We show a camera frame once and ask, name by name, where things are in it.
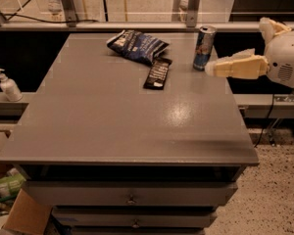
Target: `pump bottle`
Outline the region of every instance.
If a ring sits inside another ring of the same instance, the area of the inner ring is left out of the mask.
[[[22,99],[23,95],[17,85],[17,83],[6,76],[5,73],[3,73],[3,69],[0,69],[0,88],[5,93],[6,97],[11,102],[16,102]]]

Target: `hand sanitizer bottle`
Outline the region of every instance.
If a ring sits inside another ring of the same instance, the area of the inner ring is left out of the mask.
[[[22,99],[23,95],[18,85],[13,79],[7,77],[5,73],[2,73],[3,71],[3,69],[0,69],[0,88],[5,93],[9,101],[19,101]]]

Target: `gray tabletop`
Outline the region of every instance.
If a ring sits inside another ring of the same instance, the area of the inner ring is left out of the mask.
[[[71,34],[9,138],[0,162],[73,165],[256,165],[225,78],[192,68],[197,34],[152,33],[170,46],[163,91],[149,67]]]

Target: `robot vent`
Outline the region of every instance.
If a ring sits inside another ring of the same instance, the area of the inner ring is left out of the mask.
[[[293,73],[293,68],[289,64],[284,64],[283,66],[280,67],[278,71],[278,78],[281,79],[281,81],[287,81],[291,79]]]

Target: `soda can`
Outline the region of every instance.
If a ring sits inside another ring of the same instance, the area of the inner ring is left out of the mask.
[[[210,59],[214,46],[214,39],[217,29],[212,26],[202,26],[199,29],[195,48],[193,68],[197,71],[204,71],[205,65]]]

